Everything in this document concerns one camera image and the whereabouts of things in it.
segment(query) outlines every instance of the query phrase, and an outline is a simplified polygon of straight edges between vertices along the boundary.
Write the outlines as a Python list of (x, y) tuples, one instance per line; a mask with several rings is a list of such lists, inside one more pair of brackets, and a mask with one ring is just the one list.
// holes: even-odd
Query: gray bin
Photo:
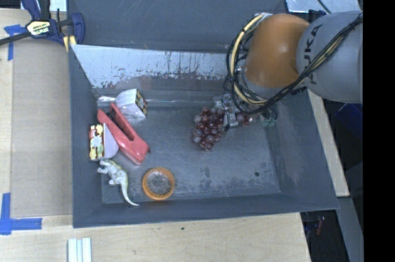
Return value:
[[(338, 207), (307, 93), (287, 96), (275, 106), (275, 127), (239, 127), (210, 153), (191, 139), (193, 116), (223, 93), (227, 46), (256, 12), (285, 12), (282, 1), (69, 0), (68, 12), (84, 15), (88, 43), (69, 52), (74, 227)], [(153, 22), (153, 15), (160, 21)], [(196, 26), (202, 20), (206, 26)], [(156, 33), (151, 38), (144, 30), (148, 26)], [(161, 31), (168, 34), (158, 38)], [(92, 46), (95, 41), (99, 46)], [(139, 61), (158, 63), (158, 71), (143, 66), (137, 74)], [(118, 187), (109, 187), (88, 157), (88, 128), (97, 122), (98, 98), (134, 87), (149, 106), (147, 117), (133, 126), (152, 153), (140, 166), (121, 153), (114, 160), (128, 171), (129, 194), (139, 207), (124, 203)], [(141, 187), (144, 173), (157, 166), (172, 171), (176, 181), (173, 195), (163, 202), (150, 200)]]

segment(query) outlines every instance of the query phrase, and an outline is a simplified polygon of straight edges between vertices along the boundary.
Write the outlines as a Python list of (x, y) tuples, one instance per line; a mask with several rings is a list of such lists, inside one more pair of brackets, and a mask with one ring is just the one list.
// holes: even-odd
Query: grapes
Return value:
[(201, 112), (193, 117), (195, 128), (192, 131), (193, 142), (206, 151), (212, 151), (213, 146), (220, 141), (224, 131), (222, 108), (203, 107)]

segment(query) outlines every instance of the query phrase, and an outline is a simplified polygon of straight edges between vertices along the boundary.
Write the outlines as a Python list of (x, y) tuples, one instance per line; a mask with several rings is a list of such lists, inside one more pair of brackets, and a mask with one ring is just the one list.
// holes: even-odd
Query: toy dinosaur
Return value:
[(136, 204), (129, 199), (128, 174), (126, 173), (126, 171), (122, 169), (122, 167), (118, 163), (112, 160), (101, 160), (100, 165), (104, 166), (104, 168), (99, 167), (98, 172), (102, 174), (108, 174), (110, 176), (109, 184), (120, 184), (124, 199), (133, 206), (139, 206), (139, 204)]

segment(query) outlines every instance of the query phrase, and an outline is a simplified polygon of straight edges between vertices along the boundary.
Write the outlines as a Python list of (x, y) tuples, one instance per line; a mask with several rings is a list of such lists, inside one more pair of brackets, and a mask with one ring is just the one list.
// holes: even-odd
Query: table surface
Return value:
[[(7, 36), (4, 26), (29, 19), (26, 11), (0, 9), (0, 38)], [(8, 46), (1, 46), (0, 193), (10, 192), (11, 182), (12, 61), (7, 55)], [(349, 196), (322, 99), (309, 94), (336, 195)], [(73, 229), (71, 215), (45, 216), (41, 230), (0, 235), (0, 261), (65, 261), (67, 240), (84, 237), (92, 239), (93, 261), (311, 261), (299, 213), (86, 229)]]

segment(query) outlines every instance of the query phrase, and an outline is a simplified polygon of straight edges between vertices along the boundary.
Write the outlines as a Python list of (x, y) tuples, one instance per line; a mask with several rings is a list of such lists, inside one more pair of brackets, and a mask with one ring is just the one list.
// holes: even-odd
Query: red stapler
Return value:
[(148, 144), (138, 136), (114, 103), (111, 103), (108, 115), (101, 109), (98, 110), (98, 120), (107, 125), (125, 156), (136, 164), (143, 162), (149, 151)]

